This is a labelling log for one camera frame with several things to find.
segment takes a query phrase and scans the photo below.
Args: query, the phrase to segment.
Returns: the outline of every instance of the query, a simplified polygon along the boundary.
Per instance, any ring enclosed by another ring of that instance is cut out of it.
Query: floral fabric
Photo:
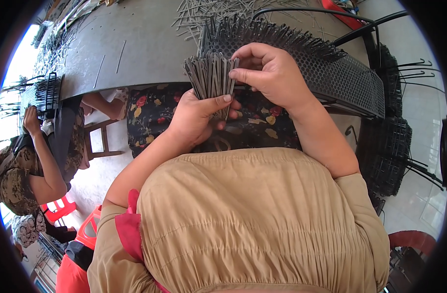
[[[131,91],[127,131],[133,157],[168,128],[182,94],[190,88],[190,83],[173,83]],[[237,111],[238,118],[229,118],[224,130],[214,131],[193,152],[263,147],[301,150],[295,126],[285,109],[269,102],[259,92],[235,90],[234,93],[242,105]]]
[[[11,224],[13,239],[24,248],[38,240],[39,233],[46,231],[46,224],[41,212],[37,213],[36,219],[34,219],[34,215],[14,215]]]

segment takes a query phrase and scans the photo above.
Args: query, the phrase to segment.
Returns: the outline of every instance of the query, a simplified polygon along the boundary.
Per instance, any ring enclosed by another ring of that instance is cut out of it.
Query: red container
[[[332,0],[322,0],[323,7],[328,10],[334,10],[339,12],[346,12],[344,9],[340,8],[338,5],[334,4]],[[355,18],[347,17],[344,15],[334,14],[335,17],[339,18],[342,22],[348,25],[351,29],[356,30],[363,26],[363,24]]]

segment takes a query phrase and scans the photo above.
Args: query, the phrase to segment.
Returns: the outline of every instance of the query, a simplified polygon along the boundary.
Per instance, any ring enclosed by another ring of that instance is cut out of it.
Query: red plastic stool
[[[61,200],[62,200],[62,203],[64,204],[64,206],[62,208],[59,205],[59,201],[61,201]],[[69,202],[67,200],[67,197],[65,197],[65,196],[62,197],[61,199],[56,200],[53,203],[56,207],[56,211],[54,211],[54,212],[50,211],[50,209],[47,207],[47,204],[41,205],[43,208],[43,211],[47,210],[47,212],[44,215],[51,222],[55,222],[58,219],[62,218],[63,216],[66,216],[66,215],[72,213],[74,210],[76,210],[75,202]]]
[[[95,250],[95,244],[96,244],[96,236],[90,237],[85,233],[85,228],[88,225],[88,223],[91,223],[93,226],[93,230],[97,231],[97,226],[95,222],[95,218],[99,220],[101,218],[101,204],[98,204],[95,208],[95,210],[86,218],[86,220],[83,222],[83,224],[80,226],[80,229],[77,231],[77,237],[75,238],[75,241],[78,241],[85,245],[88,248],[91,248]]]

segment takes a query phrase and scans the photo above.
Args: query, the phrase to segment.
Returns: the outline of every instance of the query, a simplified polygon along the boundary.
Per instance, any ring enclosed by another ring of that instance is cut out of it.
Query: window
[[[7,206],[2,202],[0,203],[0,214],[2,215],[3,224],[5,225],[5,227],[8,227],[15,214],[12,213],[12,211],[9,210],[9,208],[7,208]]]

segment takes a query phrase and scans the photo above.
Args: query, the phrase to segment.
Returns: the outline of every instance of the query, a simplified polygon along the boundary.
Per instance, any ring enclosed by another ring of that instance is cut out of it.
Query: black strap
[[[52,153],[51,146],[49,145],[49,141],[47,139],[46,134],[43,131],[41,133],[43,134],[43,138],[47,144],[47,147],[49,148],[49,150]],[[36,151],[34,149],[33,139],[31,138],[31,135],[29,135],[29,134],[22,134],[20,136],[13,137],[10,140],[11,140],[11,144],[10,144],[11,152],[3,160],[2,164],[0,165],[0,177],[9,170],[8,165],[13,161],[13,159],[16,157],[16,155],[22,148],[29,147],[29,148],[33,149],[34,151]]]

